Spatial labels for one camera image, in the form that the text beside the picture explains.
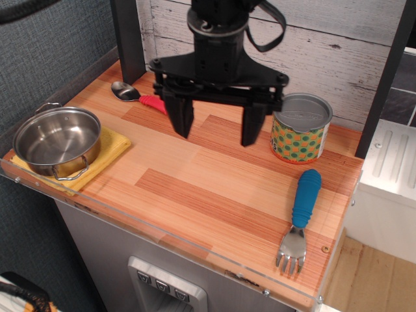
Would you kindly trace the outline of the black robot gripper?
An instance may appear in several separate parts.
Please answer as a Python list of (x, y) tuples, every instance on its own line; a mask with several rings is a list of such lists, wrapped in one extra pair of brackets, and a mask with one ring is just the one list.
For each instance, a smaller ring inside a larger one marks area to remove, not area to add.
[[(194, 33), (194, 51), (184, 55), (155, 58), (155, 91), (163, 98), (174, 131), (188, 138), (194, 120), (193, 99), (250, 106), (261, 103), (275, 111), (289, 78), (248, 56), (244, 33)], [(163, 94), (164, 90), (172, 93)], [(242, 115), (241, 145), (255, 143), (263, 126), (266, 108), (245, 107)]]

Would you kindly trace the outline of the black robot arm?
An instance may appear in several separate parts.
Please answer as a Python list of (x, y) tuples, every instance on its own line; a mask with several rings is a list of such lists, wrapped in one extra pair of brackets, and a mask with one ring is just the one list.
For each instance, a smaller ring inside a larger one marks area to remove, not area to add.
[(244, 39), (254, 40), (248, 19), (255, 7), (286, 28), (283, 14), (268, 1), (192, 1), (187, 24), (194, 51), (150, 62), (155, 93), (182, 137), (190, 133), (195, 100), (242, 107), (242, 146), (254, 144), (266, 116), (281, 110), (288, 76), (254, 61), (244, 50)]

